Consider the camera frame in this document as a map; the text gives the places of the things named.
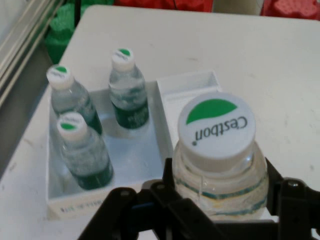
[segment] cestbon logo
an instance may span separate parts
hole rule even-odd
[[[189,125],[199,120],[221,117],[223,115],[231,113],[235,109],[237,109],[237,106],[227,100],[209,99],[199,103],[191,110],[185,124]],[[204,127],[203,129],[195,131],[195,138],[192,142],[192,145],[196,146],[198,144],[198,141],[205,138],[222,136],[224,132],[229,130],[243,129],[247,125],[247,118],[244,116],[239,116],[211,126]]]
[[[118,49],[118,51],[116,51],[114,54],[125,61],[127,61],[129,59],[128,57],[130,57],[130,52],[123,48]]]
[[[67,69],[64,66],[56,66],[51,69],[50,73],[56,77],[64,79],[66,77]]]

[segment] white bottle cap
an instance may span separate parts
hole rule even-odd
[[[57,128],[63,139],[71,142],[82,140],[88,131],[88,126],[77,112],[67,112],[60,116]]]
[[[46,72],[48,81],[56,90],[68,89],[74,83],[75,78],[72,76],[70,70],[65,66],[53,65]]]
[[[228,171],[250,156],[255,133],[256,121],[249,106],[228,93],[194,98],[178,120],[183,159],[207,173]]]
[[[128,72],[135,67],[134,53],[127,48],[117,49],[111,57],[112,67],[119,72]]]

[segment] water bottle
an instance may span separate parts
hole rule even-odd
[[[52,87],[51,104],[57,116],[67,112],[80,113],[85,122],[100,135],[102,126],[88,91],[64,66],[53,65],[46,73]]]
[[[61,115],[57,129],[62,159],[78,185],[85,190],[106,186],[114,171],[102,137],[77,112]]]
[[[212,220],[259,218],[269,187],[249,106],[228,93],[191,100],[178,119],[172,171],[176,190]]]
[[[118,124],[131,131],[145,126],[149,119],[145,79],[131,50],[118,49],[112,55],[109,89]]]

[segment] white table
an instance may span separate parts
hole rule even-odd
[[[111,52],[118,47],[133,49],[147,81],[215,70],[222,88],[252,107],[256,140],[280,173],[319,191],[319,45],[317,21],[93,6],[61,63],[89,90],[108,85]],[[75,240],[91,218],[47,219],[49,93],[0,182],[1,240]]]

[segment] white tray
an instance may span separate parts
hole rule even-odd
[[[130,187],[139,191],[148,180],[160,179],[163,174],[164,160],[171,157],[173,149],[167,144],[168,136],[160,96],[155,82],[146,83],[150,110],[147,132],[137,138],[123,138],[117,130],[114,110],[109,98],[109,90],[90,93],[104,131],[110,160],[114,169],[111,184],[95,190],[82,190],[61,160],[57,146],[57,132],[52,127],[48,134],[46,200],[51,210],[49,217],[61,219],[95,212],[113,188]],[[50,108],[50,125],[54,126],[56,116]]]
[[[221,88],[213,71],[192,72],[146,83],[150,120],[147,132],[138,138],[123,138],[109,98],[109,90],[90,93],[96,106],[110,160],[114,169],[111,184],[95,190],[82,190],[62,162],[57,132],[49,129],[47,143],[46,200],[49,217],[60,219],[95,212],[113,188],[130,187],[140,191],[144,182],[160,179],[164,161],[172,157],[178,141],[177,124],[182,108],[194,97]],[[57,119],[49,110],[50,126]]]
[[[178,118],[184,106],[195,97],[221,92],[215,72],[198,71],[157,79],[159,94],[167,123],[171,147],[174,149],[178,137]]]

